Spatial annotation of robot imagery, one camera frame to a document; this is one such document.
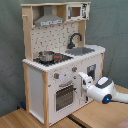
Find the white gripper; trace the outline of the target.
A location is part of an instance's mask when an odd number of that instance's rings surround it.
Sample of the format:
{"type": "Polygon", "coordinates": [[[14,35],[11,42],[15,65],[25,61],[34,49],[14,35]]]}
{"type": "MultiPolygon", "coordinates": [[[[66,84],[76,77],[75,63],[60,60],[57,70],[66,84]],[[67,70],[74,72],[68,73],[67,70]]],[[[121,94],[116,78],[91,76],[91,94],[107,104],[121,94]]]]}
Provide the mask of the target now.
{"type": "Polygon", "coordinates": [[[82,98],[83,94],[87,92],[87,89],[93,84],[93,79],[91,76],[83,72],[77,74],[77,95],[82,98]]]}

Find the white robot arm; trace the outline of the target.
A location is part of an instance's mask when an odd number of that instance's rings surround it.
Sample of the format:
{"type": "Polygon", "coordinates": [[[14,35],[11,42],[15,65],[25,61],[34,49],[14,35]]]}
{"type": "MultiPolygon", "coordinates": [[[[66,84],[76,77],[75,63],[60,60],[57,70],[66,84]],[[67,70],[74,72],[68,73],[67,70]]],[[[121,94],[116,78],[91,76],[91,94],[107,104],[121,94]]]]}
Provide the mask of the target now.
{"type": "Polygon", "coordinates": [[[128,104],[128,94],[119,93],[113,80],[108,77],[101,77],[96,84],[91,76],[79,72],[77,76],[78,94],[83,93],[89,98],[102,103],[120,102],[128,104]]]}

